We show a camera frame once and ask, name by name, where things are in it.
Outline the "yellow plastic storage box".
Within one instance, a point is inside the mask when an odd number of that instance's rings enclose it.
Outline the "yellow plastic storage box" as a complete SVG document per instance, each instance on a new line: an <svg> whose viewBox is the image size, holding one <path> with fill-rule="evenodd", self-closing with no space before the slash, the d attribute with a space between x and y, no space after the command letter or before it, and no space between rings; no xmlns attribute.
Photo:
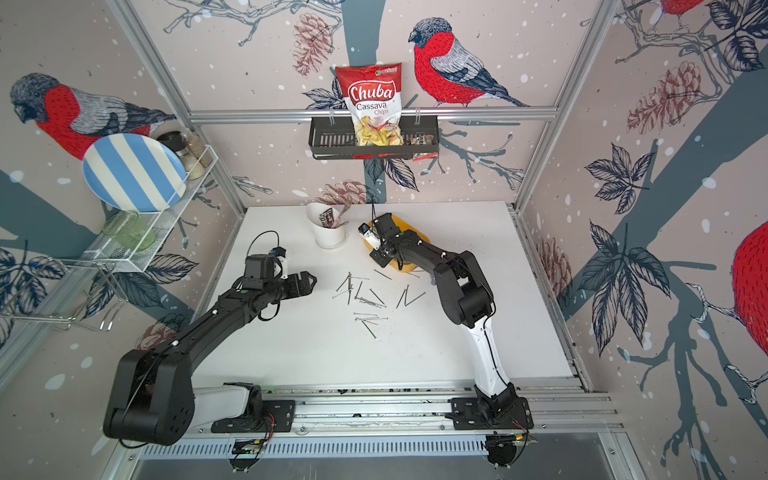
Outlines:
<svg viewBox="0 0 768 480"><path fill-rule="evenodd" d="M413 270L415 268L415 263L406 260L406 251L409 251L409 255L411 255L422 241L418 234L413 230L401 231L390 214L377 217L372 222L376 223L376 226L381 233L385 233L387 236L393 235L395 237L397 255L396 259L392 262L396 264L397 269L403 272ZM385 268L390 264L377 265L381 268Z"/></svg>

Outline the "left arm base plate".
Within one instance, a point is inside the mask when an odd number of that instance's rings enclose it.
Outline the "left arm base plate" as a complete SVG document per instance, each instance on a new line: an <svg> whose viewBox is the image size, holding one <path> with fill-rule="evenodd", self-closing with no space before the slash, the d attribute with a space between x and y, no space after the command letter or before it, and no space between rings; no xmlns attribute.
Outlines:
<svg viewBox="0 0 768 480"><path fill-rule="evenodd" d="M211 425L211 432L224 433L287 433L291 430L296 410L294 400L265 400L259 385L225 383L233 393L245 395L243 410L228 414Z"/></svg>

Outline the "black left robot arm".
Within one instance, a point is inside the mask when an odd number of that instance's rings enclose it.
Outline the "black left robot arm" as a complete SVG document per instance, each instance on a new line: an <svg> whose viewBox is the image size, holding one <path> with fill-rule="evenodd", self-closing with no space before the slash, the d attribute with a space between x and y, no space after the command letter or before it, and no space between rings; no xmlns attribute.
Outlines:
<svg viewBox="0 0 768 480"><path fill-rule="evenodd" d="M117 364L103 422L106 437L172 445L206 420L196 409L192 376L221 343L264 309L310 295L317 278L307 271L285 276L278 258L250 255L244 274L197 321L149 350L134 349Z"/></svg>

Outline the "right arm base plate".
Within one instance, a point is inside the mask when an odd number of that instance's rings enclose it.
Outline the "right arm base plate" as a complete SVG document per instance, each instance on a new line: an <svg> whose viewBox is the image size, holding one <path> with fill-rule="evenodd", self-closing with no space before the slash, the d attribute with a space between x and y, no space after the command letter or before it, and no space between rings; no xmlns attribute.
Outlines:
<svg viewBox="0 0 768 480"><path fill-rule="evenodd" d="M475 386L474 397L454 397L445 417L453 422L455 430L534 428L528 400L517 394L514 384L508 382L499 394L487 395Z"/></svg>

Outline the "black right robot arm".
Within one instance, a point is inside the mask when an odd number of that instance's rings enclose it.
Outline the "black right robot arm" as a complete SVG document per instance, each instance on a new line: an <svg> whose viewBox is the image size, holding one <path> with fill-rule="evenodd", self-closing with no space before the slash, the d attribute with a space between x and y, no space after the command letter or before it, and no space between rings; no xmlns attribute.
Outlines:
<svg viewBox="0 0 768 480"><path fill-rule="evenodd" d="M358 232L379 266L395 262L401 269L410 263L430 275L447 318L467 333L479 412L486 423L500 423L518 395L499 358L492 329L495 298L474 254L439 248L416 231L398 227L390 213L361 224Z"/></svg>

